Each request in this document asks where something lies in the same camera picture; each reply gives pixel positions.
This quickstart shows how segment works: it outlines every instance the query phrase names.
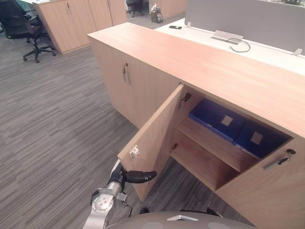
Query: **white desk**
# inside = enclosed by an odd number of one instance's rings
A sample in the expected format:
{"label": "white desk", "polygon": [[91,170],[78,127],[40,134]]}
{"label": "white desk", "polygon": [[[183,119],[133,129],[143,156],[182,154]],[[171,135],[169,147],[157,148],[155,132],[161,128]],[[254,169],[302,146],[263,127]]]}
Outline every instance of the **white desk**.
{"label": "white desk", "polygon": [[[182,29],[180,30],[170,29],[169,28],[170,25],[181,26]],[[172,36],[209,45],[218,49],[226,50],[228,52],[233,52],[238,55],[242,55],[305,76],[305,57],[293,56],[291,55],[291,52],[285,50],[280,50],[274,47],[245,40],[251,45],[251,50],[249,52],[243,52],[243,53],[234,52],[229,48],[230,46],[232,46],[235,50],[239,50],[239,51],[247,50],[248,46],[243,43],[234,45],[231,43],[212,39],[211,37],[213,37],[214,32],[197,29],[197,28],[189,29],[184,24],[184,19],[164,25],[156,30],[170,34]]]}
{"label": "white desk", "polygon": [[23,2],[26,2],[28,4],[33,4],[33,2],[35,2],[35,3],[43,3],[43,2],[48,2],[50,0],[19,0],[19,1],[23,1]]}

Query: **cabinet door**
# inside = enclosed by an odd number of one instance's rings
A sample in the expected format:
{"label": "cabinet door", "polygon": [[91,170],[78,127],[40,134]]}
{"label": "cabinet door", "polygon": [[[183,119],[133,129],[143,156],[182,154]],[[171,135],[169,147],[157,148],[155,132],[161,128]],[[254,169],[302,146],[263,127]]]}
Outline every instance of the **cabinet door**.
{"label": "cabinet door", "polygon": [[48,32],[56,41],[60,52],[65,52],[81,46],[81,40],[77,34],[68,1],[55,1],[45,4],[35,4],[39,16],[44,18]]}
{"label": "cabinet door", "polygon": [[[291,161],[264,170],[273,161]],[[305,140],[294,139],[216,193],[259,229],[305,226]]]}
{"label": "cabinet door", "polygon": [[179,80],[131,56],[127,56],[127,63],[135,110],[133,123],[141,128],[177,88]]}
{"label": "cabinet door", "polygon": [[108,0],[113,26],[127,22],[123,0]]}
{"label": "cabinet door", "polygon": [[[191,98],[179,105],[186,93],[190,93]],[[179,85],[119,153],[124,168],[127,171],[156,171],[158,177],[175,143],[175,130],[202,98],[203,95],[194,89]],[[140,153],[136,158],[130,156],[135,146]],[[141,200],[145,199],[157,177],[147,183],[133,185]]]}
{"label": "cabinet door", "polygon": [[127,74],[123,74],[126,68],[124,67],[126,54],[92,38],[90,43],[113,107],[133,123],[133,117],[135,117],[133,102],[127,83]]}
{"label": "cabinet door", "polygon": [[87,34],[95,32],[96,27],[88,0],[69,0],[68,9],[81,44],[89,44]]}
{"label": "cabinet door", "polygon": [[89,0],[96,30],[113,26],[108,0]]}

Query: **cabinet shelf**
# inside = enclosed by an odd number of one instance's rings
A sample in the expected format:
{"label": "cabinet shelf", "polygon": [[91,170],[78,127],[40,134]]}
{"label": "cabinet shelf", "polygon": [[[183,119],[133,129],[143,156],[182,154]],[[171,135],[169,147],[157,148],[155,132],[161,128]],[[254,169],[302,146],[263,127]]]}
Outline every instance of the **cabinet shelf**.
{"label": "cabinet shelf", "polygon": [[238,172],[258,161],[191,118],[186,118],[178,130]]}
{"label": "cabinet shelf", "polygon": [[183,136],[171,156],[213,191],[239,174],[187,136]]}

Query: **smartphone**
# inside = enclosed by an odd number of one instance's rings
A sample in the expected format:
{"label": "smartphone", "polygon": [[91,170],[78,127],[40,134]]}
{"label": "smartphone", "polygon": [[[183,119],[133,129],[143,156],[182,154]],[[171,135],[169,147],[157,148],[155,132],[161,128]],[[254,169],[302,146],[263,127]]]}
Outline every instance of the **smartphone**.
{"label": "smartphone", "polygon": [[171,25],[170,28],[171,28],[171,29],[177,29],[177,30],[182,29],[181,26],[174,26],[174,25]]}

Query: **gray partition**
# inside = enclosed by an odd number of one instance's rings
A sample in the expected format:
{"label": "gray partition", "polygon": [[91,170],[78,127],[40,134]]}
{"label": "gray partition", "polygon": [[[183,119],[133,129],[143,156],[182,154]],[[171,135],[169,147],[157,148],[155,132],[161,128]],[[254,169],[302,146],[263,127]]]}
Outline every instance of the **gray partition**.
{"label": "gray partition", "polygon": [[305,54],[305,8],[261,0],[189,0],[185,24]]}

